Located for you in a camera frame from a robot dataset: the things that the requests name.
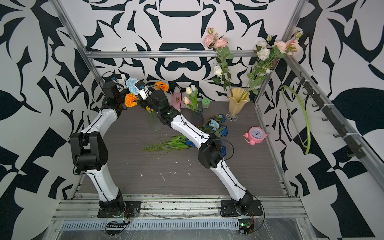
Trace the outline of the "light blue carnation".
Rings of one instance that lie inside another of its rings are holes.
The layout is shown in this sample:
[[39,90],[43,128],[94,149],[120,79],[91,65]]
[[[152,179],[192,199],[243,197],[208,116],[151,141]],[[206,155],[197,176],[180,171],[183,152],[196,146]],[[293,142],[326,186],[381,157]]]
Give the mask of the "light blue carnation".
[[125,81],[126,87],[130,91],[130,93],[134,94],[137,96],[139,94],[139,90],[136,87],[136,83],[138,80],[136,78],[129,78],[128,80]]
[[198,128],[204,133],[210,135],[210,134],[214,134],[220,128],[220,125],[214,119],[210,119],[206,121],[204,124],[200,125]]

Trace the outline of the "tulip bouquet blue white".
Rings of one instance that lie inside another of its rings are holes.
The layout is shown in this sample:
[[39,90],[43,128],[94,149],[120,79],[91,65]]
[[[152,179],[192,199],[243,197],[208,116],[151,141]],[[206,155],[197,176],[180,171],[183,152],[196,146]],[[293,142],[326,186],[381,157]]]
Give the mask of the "tulip bouquet blue white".
[[198,104],[197,98],[198,98],[198,90],[196,86],[191,85],[190,87],[187,87],[186,96],[183,97],[183,103],[195,113],[197,113],[199,110],[199,104]]

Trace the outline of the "clear glass vase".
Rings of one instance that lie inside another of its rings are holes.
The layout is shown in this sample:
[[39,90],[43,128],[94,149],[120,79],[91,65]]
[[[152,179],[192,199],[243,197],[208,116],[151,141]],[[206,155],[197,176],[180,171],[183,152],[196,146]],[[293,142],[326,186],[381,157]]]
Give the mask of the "clear glass vase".
[[158,115],[156,112],[151,112],[150,113],[150,129],[154,132],[157,132],[161,130],[163,127],[163,124],[158,118]]

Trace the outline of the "pink and white flower bouquet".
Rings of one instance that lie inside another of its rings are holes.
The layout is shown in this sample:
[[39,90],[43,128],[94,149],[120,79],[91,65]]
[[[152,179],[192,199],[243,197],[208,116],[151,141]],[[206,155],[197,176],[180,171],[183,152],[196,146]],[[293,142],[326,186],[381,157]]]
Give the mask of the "pink and white flower bouquet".
[[[221,85],[224,90],[229,91],[230,97],[233,98],[235,88],[230,67],[236,64],[234,59],[241,56],[236,56],[230,51],[228,40],[220,37],[214,28],[208,28],[207,32],[203,45],[216,52],[213,82]],[[258,41],[254,45],[253,54],[249,56],[251,62],[247,65],[252,68],[247,73],[246,94],[249,92],[256,94],[258,92],[258,87],[266,79],[266,76],[275,69],[280,59],[298,53],[300,48],[299,39],[303,35],[304,32],[298,30],[290,40],[275,42],[273,42],[273,37],[268,35],[265,39]]]

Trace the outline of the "black hook rail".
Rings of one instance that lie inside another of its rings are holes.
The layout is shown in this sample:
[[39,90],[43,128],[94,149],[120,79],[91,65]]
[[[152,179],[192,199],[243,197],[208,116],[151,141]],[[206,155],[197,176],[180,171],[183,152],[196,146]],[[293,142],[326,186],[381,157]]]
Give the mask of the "black hook rail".
[[347,153],[349,158],[356,157],[359,160],[363,159],[367,156],[364,151],[363,145],[358,140],[360,134],[357,133],[350,127],[347,123],[347,120],[342,117],[340,111],[336,108],[334,104],[330,102],[330,100],[321,93],[320,89],[314,85],[315,81],[313,79],[307,79],[300,72],[300,81],[297,82],[297,85],[301,85],[306,89],[304,96],[306,99],[313,99],[315,102],[312,107],[316,110],[321,111],[324,114],[324,118],[322,118],[323,122],[330,122],[334,129],[337,131],[336,134],[333,135],[334,138],[342,139],[350,151]]

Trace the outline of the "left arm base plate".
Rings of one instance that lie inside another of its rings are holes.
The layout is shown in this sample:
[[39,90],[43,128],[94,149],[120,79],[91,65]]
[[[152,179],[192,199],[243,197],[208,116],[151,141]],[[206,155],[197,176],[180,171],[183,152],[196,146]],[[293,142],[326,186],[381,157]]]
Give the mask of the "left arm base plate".
[[134,218],[141,211],[141,201],[102,202],[99,201],[98,218]]

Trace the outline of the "yellow wavy glass vase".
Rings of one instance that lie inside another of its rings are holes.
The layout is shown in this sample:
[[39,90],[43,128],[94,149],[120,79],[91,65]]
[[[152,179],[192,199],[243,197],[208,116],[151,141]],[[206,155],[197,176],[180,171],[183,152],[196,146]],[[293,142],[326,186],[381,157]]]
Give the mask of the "yellow wavy glass vase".
[[237,121],[244,105],[250,102],[250,93],[244,88],[233,88],[232,92],[228,93],[228,99],[229,112],[226,117],[230,121]]

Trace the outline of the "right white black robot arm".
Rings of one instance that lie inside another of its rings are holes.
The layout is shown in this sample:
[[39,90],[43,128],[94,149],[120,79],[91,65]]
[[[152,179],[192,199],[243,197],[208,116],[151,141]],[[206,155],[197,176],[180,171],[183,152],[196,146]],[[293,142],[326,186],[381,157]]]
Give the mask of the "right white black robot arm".
[[178,131],[197,147],[200,164],[213,171],[230,194],[231,203],[222,206],[222,217],[246,216],[251,211],[254,198],[229,169],[223,156],[220,138],[211,137],[190,123],[180,111],[169,104],[162,90],[140,90],[139,103],[144,108],[154,110],[161,123]]

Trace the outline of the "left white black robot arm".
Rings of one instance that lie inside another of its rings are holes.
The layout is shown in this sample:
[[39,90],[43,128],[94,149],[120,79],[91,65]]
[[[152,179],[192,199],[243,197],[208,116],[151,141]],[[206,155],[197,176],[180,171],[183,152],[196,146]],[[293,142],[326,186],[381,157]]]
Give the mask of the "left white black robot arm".
[[79,175],[90,177],[99,194],[103,211],[122,212],[125,203],[120,189],[115,185],[108,169],[109,152],[104,135],[123,111],[118,84],[107,82],[103,86],[105,98],[97,117],[79,133],[70,136],[72,159]]

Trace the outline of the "purple glass vase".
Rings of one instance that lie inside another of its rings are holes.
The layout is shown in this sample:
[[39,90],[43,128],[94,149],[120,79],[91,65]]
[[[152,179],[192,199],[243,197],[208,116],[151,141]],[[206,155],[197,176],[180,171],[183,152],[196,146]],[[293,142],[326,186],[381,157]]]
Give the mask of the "purple glass vase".
[[204,116],[203,116],[203,109],[198,108],[196,111],[194,111],[191,123],[195,126],[201,126],[205,122]]

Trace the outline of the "mixed sunflower bouquet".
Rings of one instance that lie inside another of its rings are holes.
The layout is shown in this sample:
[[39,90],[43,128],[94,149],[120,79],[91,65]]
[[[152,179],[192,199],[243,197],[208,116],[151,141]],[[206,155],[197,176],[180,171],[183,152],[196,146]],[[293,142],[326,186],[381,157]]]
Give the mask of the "mixed sunflower bouquet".
[[165,93],[169,90],[169,85],[158,81],[154,86],[146,86],[143,81],[128,79],[125,81],[126,90],[124,104],[127,108],[141,105],[148,112],[155,111],[160,113],[170,108],[170,104]]

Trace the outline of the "blue rose low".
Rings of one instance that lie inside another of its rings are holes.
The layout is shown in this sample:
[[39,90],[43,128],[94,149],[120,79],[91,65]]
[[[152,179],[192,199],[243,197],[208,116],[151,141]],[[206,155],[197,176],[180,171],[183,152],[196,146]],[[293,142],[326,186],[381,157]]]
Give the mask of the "blue rose low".
[[222,155],[225,157],[227,155],[227,149],[225,146],[221,146]]

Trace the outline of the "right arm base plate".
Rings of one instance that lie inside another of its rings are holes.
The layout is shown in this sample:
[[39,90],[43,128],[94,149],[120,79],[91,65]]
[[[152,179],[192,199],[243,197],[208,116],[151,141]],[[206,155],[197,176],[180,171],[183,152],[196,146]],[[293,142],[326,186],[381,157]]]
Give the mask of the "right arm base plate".
[[222,200],[220,215],[223,218],[232,218],[232,217],[251,217],[262,216],[264,210],[262,204],[258,200],[253,200],[248,207],[242,206],[240,203],[235,200]]

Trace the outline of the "white teddy bear pink shirt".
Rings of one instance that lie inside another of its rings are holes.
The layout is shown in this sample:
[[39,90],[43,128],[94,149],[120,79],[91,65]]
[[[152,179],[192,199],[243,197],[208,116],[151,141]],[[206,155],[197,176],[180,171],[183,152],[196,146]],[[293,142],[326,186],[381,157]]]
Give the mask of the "white teddy bear pink shirt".
[[177,110],[185,108],[185,104],[184,104],[183,98],[184,98],[184,94],[183,93],[174,93],[174,94],[172,94],[171,105],[175,109],[177,109]]

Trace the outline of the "pink alarm clock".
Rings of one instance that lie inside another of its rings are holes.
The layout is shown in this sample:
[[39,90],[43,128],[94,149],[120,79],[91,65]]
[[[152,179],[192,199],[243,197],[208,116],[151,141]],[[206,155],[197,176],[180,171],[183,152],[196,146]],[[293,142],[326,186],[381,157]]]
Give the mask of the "pink alarm clock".
[[260,127],[252,127],[248,132],[244,133],[245,141],[251,146],[262,143],[267,136]]

